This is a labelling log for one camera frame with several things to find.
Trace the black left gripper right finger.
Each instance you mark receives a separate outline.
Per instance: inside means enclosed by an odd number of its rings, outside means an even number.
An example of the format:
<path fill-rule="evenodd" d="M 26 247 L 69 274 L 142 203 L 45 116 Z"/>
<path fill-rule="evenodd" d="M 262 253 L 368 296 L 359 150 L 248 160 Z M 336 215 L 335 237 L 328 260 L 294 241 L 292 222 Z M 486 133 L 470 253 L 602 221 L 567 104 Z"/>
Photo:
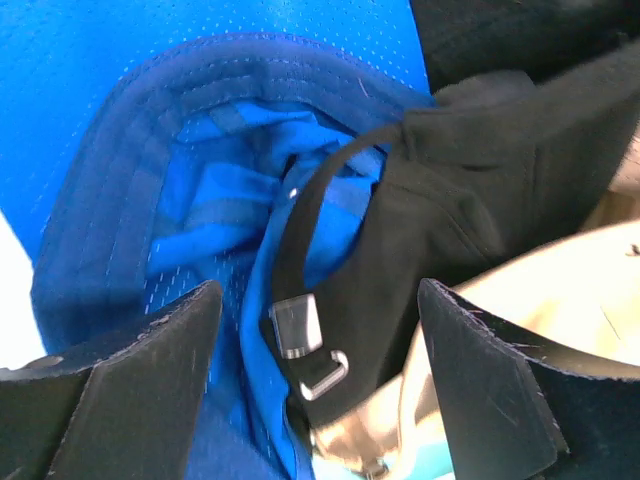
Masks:
<path fill-rule="evenodd" d="M 497 317 L 441 283 L 421 326 L 458 479 L 636 479 L 639 369 Z"/>

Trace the black baseball cap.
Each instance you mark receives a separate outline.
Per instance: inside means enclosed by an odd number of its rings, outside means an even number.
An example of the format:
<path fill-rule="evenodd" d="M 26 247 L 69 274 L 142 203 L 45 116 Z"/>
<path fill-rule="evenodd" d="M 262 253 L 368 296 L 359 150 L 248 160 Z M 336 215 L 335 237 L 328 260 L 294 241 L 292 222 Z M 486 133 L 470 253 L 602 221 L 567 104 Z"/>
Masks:
<path fill-rule="evenodd" d="M 359 137 L 304 188 L 273 276 L 270 339 L 305 320 L 322 344 L 282 359 L 295 425 L 326 426 L 402 368 L 424 278 L 462 283 L 577 231 L 639 119 L 635 1 L 415 1 L 432 109 Z M 347 259 L 306 279 L 320 205 L 357 152 L 389 143 Z"/>

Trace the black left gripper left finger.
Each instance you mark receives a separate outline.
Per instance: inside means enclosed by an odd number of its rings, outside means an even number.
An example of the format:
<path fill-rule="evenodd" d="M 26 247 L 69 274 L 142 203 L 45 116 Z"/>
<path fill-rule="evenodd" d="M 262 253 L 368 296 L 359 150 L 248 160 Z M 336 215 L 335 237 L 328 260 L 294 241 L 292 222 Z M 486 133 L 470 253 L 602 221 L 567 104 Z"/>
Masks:
<path fill-rule="evenodd" d="M 181 479 L 222 309 L 205 282 L 136 323 L 1 371 L 4 479 Z"/>

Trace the blue cap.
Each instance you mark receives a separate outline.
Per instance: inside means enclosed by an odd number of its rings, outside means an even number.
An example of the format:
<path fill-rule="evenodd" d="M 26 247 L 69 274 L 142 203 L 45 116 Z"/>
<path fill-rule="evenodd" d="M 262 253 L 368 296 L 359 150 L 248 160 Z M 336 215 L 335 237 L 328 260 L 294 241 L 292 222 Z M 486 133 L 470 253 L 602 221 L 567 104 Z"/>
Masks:
<path fill-rule="evenodd" d="M 406 1 L 5 1 L 1 5 L 1 210 L 36 259 L 82 135 L 108 91 L 143 61 L 194 39 L 234 33 L 286 40 L 305 54 L 293 67 L 325 68 L 327 54 L 387 75 L 429 103 L 416 22 Z M 293 444 L 288 387 L 258 319 L 267 271 L 299 189 L 357 134 L 305 98 L 224 97 L 187 116 L 169 161 L 140 188 L 116 168 L 100 215 L 148 222 L 146 246 L 127 261 L 142 278 L 133 307 L 149 314 L 206 280 L 224 292 L 203 420 L 188 474 L 229 479 L 237 460 L 215 459 L 218 426 L 234 428 L 287 479 L 342 479 Z"/>

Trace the beige hat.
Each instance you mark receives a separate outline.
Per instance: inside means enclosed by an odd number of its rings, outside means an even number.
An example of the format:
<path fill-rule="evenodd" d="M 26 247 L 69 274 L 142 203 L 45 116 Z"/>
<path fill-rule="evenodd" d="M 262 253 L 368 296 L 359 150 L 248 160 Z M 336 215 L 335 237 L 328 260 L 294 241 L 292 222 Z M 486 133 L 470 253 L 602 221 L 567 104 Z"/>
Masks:
<path fill-rule="evenodd" d="M 456 289 L 464 299 L 575 350 L 639 362 L 639 188 L 609 189 L 583 231 L 539 247 Z M 400 479 L 427 459 L 418 437 L 441 445 L 444 427 L 425 342 L 415 332 L 403 371 L 312 439 L 317 457 L 363 473 L 399 462 Z"/>

